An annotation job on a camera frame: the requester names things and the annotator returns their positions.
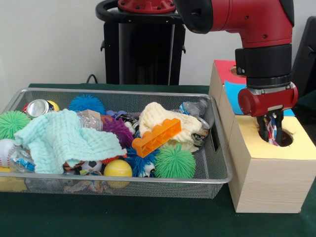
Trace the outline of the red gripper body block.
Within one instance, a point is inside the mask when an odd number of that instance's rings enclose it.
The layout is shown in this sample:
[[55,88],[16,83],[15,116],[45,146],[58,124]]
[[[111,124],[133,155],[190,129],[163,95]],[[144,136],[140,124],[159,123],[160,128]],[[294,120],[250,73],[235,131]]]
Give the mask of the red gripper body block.
[[238,93],[238,104],[245,115],[260,117],[275,110],[291,109],[298,101],[294,83],[278,88],[244,88]]

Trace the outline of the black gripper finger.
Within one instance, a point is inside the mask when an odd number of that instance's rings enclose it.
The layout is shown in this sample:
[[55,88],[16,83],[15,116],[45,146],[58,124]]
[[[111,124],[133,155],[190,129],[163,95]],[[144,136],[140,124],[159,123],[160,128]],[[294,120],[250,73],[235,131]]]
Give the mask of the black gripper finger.
[[281,145],[282,141],[282,120],[283,120],[283,111],[276,110],[274,112],[276,118],[275,118],[275,124],[276,124],[276,142]]
[[268,130],[266,127],[265,117],[257,117],[257,123],[259,125],[259,135],[264,141],[268,141]]

